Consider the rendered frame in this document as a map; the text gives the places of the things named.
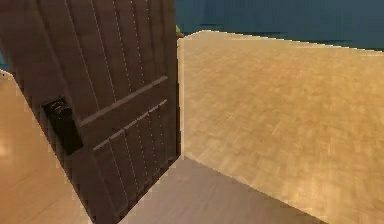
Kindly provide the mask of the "dark brown wooden room door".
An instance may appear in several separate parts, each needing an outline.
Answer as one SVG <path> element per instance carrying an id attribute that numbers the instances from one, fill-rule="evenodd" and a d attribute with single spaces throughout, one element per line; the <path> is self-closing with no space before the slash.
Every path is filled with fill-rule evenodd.
<path id="1" fill-rule="evenodd" d="M 0 53 L 92 223 L 119 224 L 181 154 L 175 0 L 0 0 Z"/>

